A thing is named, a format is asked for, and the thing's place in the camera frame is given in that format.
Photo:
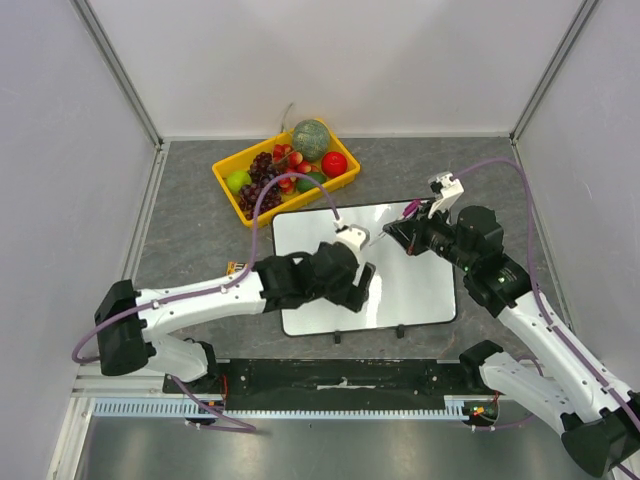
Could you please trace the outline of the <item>white whiteboard black frame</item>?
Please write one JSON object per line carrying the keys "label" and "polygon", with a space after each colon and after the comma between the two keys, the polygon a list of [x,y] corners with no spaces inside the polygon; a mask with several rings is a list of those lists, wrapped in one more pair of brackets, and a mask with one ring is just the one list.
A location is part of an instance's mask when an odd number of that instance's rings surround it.
{"label": "white whiteboard black frame", "polygon": [[376,267],[369,299],[353,313],[322,299],[281,313],[291,337],[451,322],[457,315],[453,266],[432,252],[408,256],[382,227],[397,219],[406,201],[340,207],[346,224],[367,229],[363,260]]}

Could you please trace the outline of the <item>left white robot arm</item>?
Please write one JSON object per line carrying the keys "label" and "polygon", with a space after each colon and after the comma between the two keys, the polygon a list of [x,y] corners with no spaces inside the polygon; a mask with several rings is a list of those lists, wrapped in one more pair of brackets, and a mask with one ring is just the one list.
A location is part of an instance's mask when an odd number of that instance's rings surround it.
{"label": "left white robot arm", "polygon": [[374,265],[360,263],[345,244],[322,242],[313,254],[273,255],[239,273],[165,293],[118,281],[94,315],[101,373],[117,377],[148,368],[198,393],[211,392],[220,378],[213,347],[178,340],[173,332],[231,316],[296,310],[321,299],[357,313],[374,273]]}

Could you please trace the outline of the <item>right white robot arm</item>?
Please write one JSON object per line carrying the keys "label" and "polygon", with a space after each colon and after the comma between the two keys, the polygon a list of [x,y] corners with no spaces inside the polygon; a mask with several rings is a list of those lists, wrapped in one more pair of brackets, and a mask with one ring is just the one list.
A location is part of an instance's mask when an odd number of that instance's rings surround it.
{"label": "right white robot arm", "polygon": [[410,256],[432,252],[463,274],[469,296],[511,330],[550,373],[523,370],[499,345],[483,341],[460,356],[467,392],[503,393],[543,420],[573,461],[599,478],[639,450],[639,395],[582,344],[527,271],[504,251],[494,211],[464,208],[456,223],[419,208],[384,232]]}

